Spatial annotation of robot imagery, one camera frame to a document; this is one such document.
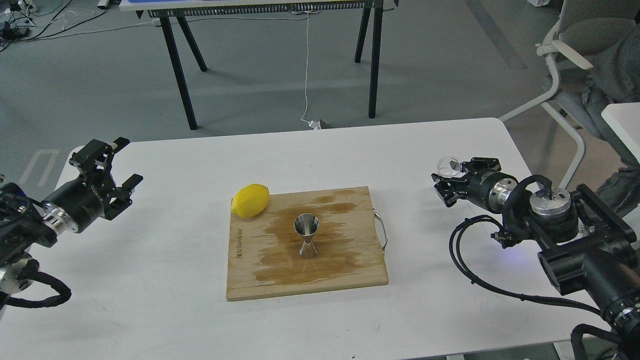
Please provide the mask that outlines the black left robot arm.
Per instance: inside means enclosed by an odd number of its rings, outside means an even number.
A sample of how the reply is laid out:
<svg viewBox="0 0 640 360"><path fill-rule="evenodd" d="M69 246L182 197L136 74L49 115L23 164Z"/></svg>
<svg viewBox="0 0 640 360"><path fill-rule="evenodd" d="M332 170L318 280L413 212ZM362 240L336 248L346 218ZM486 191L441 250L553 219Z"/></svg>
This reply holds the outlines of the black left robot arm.
<svg viewBox="0 0 640 360"><path fill-rule="evenodd" d="M129 143L125 137L111 143L91 140L70 157L78 177L40 202L27 196L16 183L1 186L2 308L50 308L71 298L71 289L41 271L28 249L34 244L51 248L62 233L81 233L96 219L110 221L132 205L131 195L142 176L133 174L117 186L111 173L114 156Z"/></svg>

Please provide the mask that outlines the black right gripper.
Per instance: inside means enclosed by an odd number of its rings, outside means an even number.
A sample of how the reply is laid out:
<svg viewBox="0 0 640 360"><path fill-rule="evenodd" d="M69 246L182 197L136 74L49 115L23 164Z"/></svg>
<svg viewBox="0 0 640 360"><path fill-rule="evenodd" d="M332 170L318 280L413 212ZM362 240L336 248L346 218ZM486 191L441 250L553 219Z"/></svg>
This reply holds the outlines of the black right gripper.
<svg viewBox="0 0 640 360"><path fill-rule="evenodd" d="M500 172L498 158L473 157L461 163L461 177L444 177L432 173L434 188L448 208L459 199L467 200L478 207L501 214L510 194L518 185L515 177Z"/></svg>

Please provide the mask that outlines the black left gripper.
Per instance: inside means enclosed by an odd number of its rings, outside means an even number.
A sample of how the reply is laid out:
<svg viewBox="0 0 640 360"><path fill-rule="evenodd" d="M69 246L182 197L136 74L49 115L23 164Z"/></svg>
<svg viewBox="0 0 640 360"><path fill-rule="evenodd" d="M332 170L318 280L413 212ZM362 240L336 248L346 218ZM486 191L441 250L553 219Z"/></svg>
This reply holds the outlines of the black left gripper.
<svg viewBox="0 0 640 360"><path fill-rule="evenodd" d="M99 217L111 221L128 209L133 203L131 196L135 187L144 177L132 174L116 187L111 175L115 155L128 144L130 139L125 137L110 143L92 139L73 152L69 164L79 171L78 178L45 198L43 223L56 234L81 233Z"/></svg>

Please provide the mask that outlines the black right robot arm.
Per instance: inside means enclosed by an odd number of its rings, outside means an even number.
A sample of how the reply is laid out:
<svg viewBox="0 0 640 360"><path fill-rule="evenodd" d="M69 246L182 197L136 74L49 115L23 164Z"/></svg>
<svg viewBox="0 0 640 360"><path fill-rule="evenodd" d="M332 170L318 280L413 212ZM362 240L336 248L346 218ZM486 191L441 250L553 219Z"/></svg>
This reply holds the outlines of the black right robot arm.
<svg viewBox="0 0 640 360"><path fill-rule="evenodd" d="M587 358L584 335L615 344L618 360L639 358L639 260L633 229L589 187L568 192L550 179L531 175L517 180L501 171L496 158L459 161L442 157L432 174L434 188L446 207L466 200L487 211L455 227L449 253L455 266L473 284L503 296L541 305L564 306L595 313L611 330L580 324L570 342L577 360ZM497 227L491 237L504 249L534 240L537 257L560 297L518 294L482 280L461 254L464 232L477 223Z"/></svg>

